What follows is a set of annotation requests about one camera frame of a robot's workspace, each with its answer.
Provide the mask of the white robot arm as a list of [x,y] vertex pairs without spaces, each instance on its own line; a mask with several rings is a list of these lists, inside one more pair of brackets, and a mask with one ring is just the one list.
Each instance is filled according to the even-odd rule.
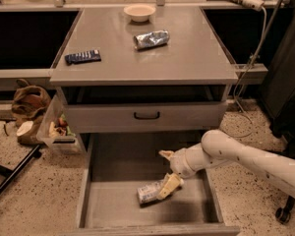
[[201,141],[192,147],[161,150],[159,154],[170,162],[172,174],[165,175],[156,196],[158,200],[172,194],[182,179],[227,161],[243,165],[295,199],[295,159],[245,146],[220,130],[205,132]]

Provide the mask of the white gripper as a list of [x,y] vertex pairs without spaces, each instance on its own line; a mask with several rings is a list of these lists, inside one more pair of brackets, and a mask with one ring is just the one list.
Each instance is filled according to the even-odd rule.
[[164,200],[181,185],[181,178],[190,178],[194,176],[196,172],[187,162],[187,153],[184,148],[175,152],[172,150],[161,150],[158,154],[166,159],[169,159],[170,168],[174,172],[171,174],[167,173],[165,175],[161,189],[156,196],[158,200]]

